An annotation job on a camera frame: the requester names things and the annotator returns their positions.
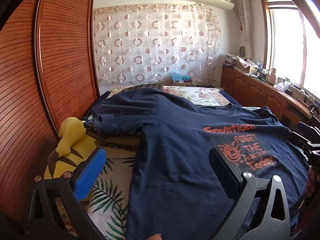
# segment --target cardboard box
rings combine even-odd
[[[251,60],[247,59],[247,61],[244,61],[244,59],[238,57],[236,68],[243,73],[249,73],[256,75],[259,67],[253,63]]]
[[[191,87],[192,86],[192,80],[171,80],[173,86],[181,86],[181,87]]]

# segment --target floral bedspread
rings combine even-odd
[[[195,105],[225,106],[230,103],[217,88],[164,86],[164,91],[188,99]]]

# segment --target bottle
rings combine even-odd
[[[269,77],[269,83],[271,85],[275,85],[277,83],[277,81],[278,81],[276,73],[277,73],[277,70],[275,68],[273,68],[271,70],[271,74],[270,74],[270,77]]]
[[[286,91],[289,88],[289,85],[290,85],[290,79],[285,78],[284,79],[284,91]]]
[[[257,77],[260,77],[260,76],[261,76],[261,73],[262,73],[262,69],[261,69],[261,68],[259,68],[259,69],[257,70],[257,74],[256,74],[256,76],[257,76]]]

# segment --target palm leaf pattern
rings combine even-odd
[[[121,197],[122,191],[118,191],[118,185],[114,186],[112,180],[108,183],[107,180],[97,179],[96,185],[91,195],[89,207],[97,205],[93,213],[103,209],[103,213],[111,208],[113,216],[111,220],[113,225],[108,223],[112,232],[106,231],[108,240],[125,240],[128,205],[122,207]]]
[[[103,169],[102,169],[102,171],[104,171],[105,174],[108,174],[107,169],[110,169],[112,171],[112,167],[110,163],[114,164],[111,159],[106,159],[106,164],[103,166]]]
[[[125,158],[127,161],[121,162],[121,163],[132,163],[128,167],[133,167],[133,163],[135,158]]]

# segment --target finger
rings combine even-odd
[[[311,193],[315,191],[315,185],[310,180],[307,180],[306,187],[307,187],[307,190]]]
[[[306,197],[311,197],[312,193],[310,191],[308,191],[307,189],[305,189],[304,194],[306,195]]]
[[[315,171],[313,170],[312,166],[310,166],[309,171],[308,171],[308,178],[311,180],[311,182],[314,183],[316,174]]]
[[[311,197],[311,195],[312,195],[312,192],[309,191],[307,184],[304,189],[304,194],[306,195],[306,197]]]
[[[161,234],[150,236],[147,240],[162,240]]]

